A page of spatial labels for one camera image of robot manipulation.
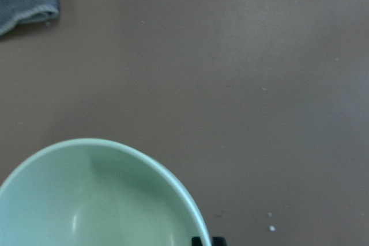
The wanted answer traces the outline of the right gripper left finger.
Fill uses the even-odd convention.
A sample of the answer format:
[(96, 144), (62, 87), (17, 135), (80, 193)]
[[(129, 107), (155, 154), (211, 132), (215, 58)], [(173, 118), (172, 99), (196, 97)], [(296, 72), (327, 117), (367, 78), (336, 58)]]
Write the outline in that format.
[(192, 237), (191, 238), (192, 246), (201, 246), (201, 238), (200, 237)]

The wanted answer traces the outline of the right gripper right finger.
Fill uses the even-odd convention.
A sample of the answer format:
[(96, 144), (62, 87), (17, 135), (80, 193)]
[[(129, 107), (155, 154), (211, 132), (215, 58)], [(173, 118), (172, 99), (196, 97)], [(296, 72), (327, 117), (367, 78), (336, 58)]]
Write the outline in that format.
[(224, 237), (214, 236), (212, 237), (213, 246), (227, 246), (227, 241)]

